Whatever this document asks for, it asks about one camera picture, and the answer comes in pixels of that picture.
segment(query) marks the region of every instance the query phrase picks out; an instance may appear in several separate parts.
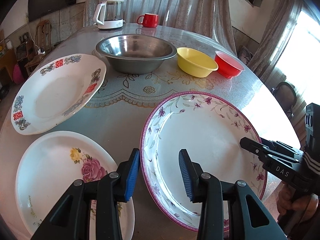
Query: glass kettle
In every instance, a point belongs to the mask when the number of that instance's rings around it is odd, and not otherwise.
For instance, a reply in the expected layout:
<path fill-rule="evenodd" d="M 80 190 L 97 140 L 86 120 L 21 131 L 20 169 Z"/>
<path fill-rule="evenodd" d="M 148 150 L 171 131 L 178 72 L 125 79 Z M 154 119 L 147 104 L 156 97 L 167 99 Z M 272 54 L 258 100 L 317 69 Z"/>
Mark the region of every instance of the glass kettle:
<path fill-rule="evenodd" d="M 93 16 L 99 29 L 117 29 L 123 26 L 124 0 L 106 0 L 98 4 Z"/>

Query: screw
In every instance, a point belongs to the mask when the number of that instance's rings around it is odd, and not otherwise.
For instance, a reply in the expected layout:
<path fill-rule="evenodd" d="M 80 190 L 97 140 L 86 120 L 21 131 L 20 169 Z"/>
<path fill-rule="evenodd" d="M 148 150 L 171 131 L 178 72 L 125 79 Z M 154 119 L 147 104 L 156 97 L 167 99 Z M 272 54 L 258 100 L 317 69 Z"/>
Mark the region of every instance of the screw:
<path fill-rule="evenodd" d="M 110 176 L 110 178 L 115 179 L 115 178 L 119 177 L 119 173 L 114 171 L 114 172 L 110 173 L 109 176 Z"/>
<path fill-rule="evenodd" d="M 238 180 L 237 184 L 238 184 L 239 187 L 244 187 L 245 185 L 247 185 L 246 182 L 243 181 L 243 180 Z"/>
<path fill-rule="evenodd" d="M 82 185 L 82 179 L 76 179 L 74 182 L 73 182 L 73 185 L 75 185 L 76 187 L 77 186 L 80 186 L 80 185 Z"/>
<path fill-rule="evenodd" d="M 202 177 L 203 179 L 210 179 L 211 176 L 210 176 L 209 173 L 204 172 L 204 173 L 201 174 L 201 177 Z"/>

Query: purple plate rim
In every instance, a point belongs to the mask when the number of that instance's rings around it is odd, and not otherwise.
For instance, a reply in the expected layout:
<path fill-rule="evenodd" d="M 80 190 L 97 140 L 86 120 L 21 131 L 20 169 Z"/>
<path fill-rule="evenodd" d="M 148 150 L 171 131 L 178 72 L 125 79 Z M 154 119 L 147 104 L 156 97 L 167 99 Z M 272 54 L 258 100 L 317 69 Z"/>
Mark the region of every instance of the purple plate rim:
<path fill-rule="evenodd" d="M 198 228 L 194 228 L 194 227 L 191 227 L 191 226 L 188 226 L 184 223 L 182 223 L 181 221 L 177 220 L 176 217 L 174 217 L 173 215 L 171 215 L 169 212 L 167 212 L 167 210 L 162 206 L 162 204 L 158 201 L 158 199 L 156 198 L 154 192 L 152 191 L 152 188 L 151 188 L 151 185 L 149 183 L 149 180 L 147 179 L 147 171 L 145 169 L 145 165 L 144 165 L 144 158 L 143 158 L 143 145 L 144 145 L 144 137 L 145 137 L 145 134 L 147 132 L 147 129 L 148 129 L 148 125 L 150 123 L 150 120 L 152 118 L 152 116 L 158 111 L 158 109 L 164 104 L 166 103 L 167 101 L 175 98 L 175 97 L 178 97 L 178 96 L 183 96 L 183 95 L 188 95 L 188 94 L 197 94 L 197 95 L 205 95 L 205 96 L 208 96 L 208 97 L 213 97 L 213 98 L 216 98 L 218 100 L 221 100 L 222 102 L 226 103 L 227 105 L 233 107 L 236 111 L 238 111 L 242 117 L 248 122 L 248 124 L 251 126 L 251 128 L 253 129 L 255 135 L 257 136 L 257 138 L 259 139 L 259 142 L 262 143 L 261 139 L 260 139 L 260 136 L 258 135 L 257 131 L 255 130 L 255 128 L 252 126 L 251 122 L 245 117 L 245 115 L 237 108 L 235 107 L 233 104 L 231 104 L 230 102 L 226 101 L 225 99 L 221 98 L 221 97 L 218 97 L 214 94 L 210 94 L 210 93 L 206 93 L 206 92 L 201 92 L 201 91 L 184 91 L 184 92 L 179 92 L 179 93 L 175 93 L 175 94 L 172 94 L 171 96 L 168 96 L 167 98 L 163 99 L 154 109 L 153 111 L 149 114 L 145 124 L 144 124 L 144 127 L 143 127 L 143 130 L 142 130 L 142 133 L 141 133 L 141 138 L 140 138 L 140 164 L 141 164 L 141 169 L 142 169 L 142 174 L 143 174 L 143 179 L 145 181 L 145 184 L 147 185 L 147 188 L 148 188 L 148 191 L 151 195 L 151 197 L 153 198 L 154 202 L 157 204 L 158 208 L 169 218 L 171 219 L 173 222 L 175 222 L 176 224 L 186 228 L 186 229 L 189 229 L 191 231 L 194 231 L 194 232 L 198 232 Z M 262 191 L 261 191 L 261 194 L 260 194 L 260 200 L 262 199 L 263 195 L 264 195 L 264 192 L 266 190 L 266 186 L 267 186 L 267 180 L 268 180 L 268 172 L 265 170 L 265 180 L 264 180 L 264 184 L 263 184 L 263 188 L 262 188 Z M 229 230 L 229 227 L 226 227 L 224 228 L 224 232 L 228 231 Z"/>

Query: floral plate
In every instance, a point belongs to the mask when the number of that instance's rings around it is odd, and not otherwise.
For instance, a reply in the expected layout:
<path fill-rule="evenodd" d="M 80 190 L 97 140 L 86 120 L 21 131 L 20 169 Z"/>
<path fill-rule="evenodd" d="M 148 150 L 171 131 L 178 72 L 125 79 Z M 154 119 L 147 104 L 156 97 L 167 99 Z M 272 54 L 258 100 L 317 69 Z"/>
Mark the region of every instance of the floral plate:
<path fill-rule="evenodd" d="M 24 135 L 43 133 L 78 112 L 103 83 L 107 68 L 97 57 L 73 54 L 32 74 L 19 90 L 11 123 Z"/>
<path fill-rule="evenodd" d="M 181 149 L 222 181 L 246 181 L 261 199 L 267 172 L 256 155 L 240 147 L 243 137 L 261 142 L 249 120 L 222 98 L 191 91 L 164 99 L 149 115 L 140 142 L 143 176 L 159 208 L 177 224 L 198 231 L 201 204 L 187 197 L 178 162 Z"/>
<path fill-rule="evenodd" d="M 76 179 L 85 182 L 101 179 L 116 171 L 112 157 L 88 137 L 70 131 L 41 136 L 25 151 L 16 176 L 15 197 L 20 217 L 34 234 L 62 194 Z M 118 204 L 124 240 L 130 240 L 134 228 L 133 201 Z M 90 240 L 95 240 L 96 201 L 92 201 Z"/>

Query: pink bag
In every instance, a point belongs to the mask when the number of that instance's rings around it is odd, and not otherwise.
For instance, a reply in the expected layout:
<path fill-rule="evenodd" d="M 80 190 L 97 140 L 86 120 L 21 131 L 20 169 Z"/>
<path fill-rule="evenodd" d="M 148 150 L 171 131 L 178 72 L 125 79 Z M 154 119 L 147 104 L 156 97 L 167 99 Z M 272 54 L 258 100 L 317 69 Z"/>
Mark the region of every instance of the pink bag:
<path fill-rule="evenodd" d="M 13 68 L 13 81 L 16 84 L 20 84 L 25 81 L 24 77 L 22 76 L 18 63 L 14 65 L 14 68 Z"/>

